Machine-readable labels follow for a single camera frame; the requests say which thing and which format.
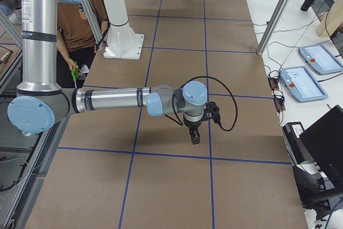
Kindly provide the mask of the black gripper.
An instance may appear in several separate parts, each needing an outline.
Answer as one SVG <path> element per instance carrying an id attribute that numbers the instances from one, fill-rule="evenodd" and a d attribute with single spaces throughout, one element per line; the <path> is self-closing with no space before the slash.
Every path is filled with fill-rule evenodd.
<path id="1" fill-rule="evenodd" d="M 186 118 L 183 118 L 183 123 L 189 129 L 192 144 L 193 145 L 199 144 L 200 134 L 199 134 L 198 128 L 201 126 L 202 121 L 193 122 L 193 121 L 187 120 Z"/>

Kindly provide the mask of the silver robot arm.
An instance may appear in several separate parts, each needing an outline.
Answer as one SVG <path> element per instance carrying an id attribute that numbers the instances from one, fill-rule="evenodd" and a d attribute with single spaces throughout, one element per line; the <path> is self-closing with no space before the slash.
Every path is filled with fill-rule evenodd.
<path id="1" fill-rule="evenodd" d="M 150 116 L 182 113 L 193 144 L 206 119 L 207 88 L 191 80 L 177 89 L 157 87 L 83 90 L 61 88 L 56 81 L 57 4 L 81 0 L 21 0 L 23 80 L 8 106 L 19 130 L 37 134 L 75 113 L 110 108 L 145 107 Z"/>

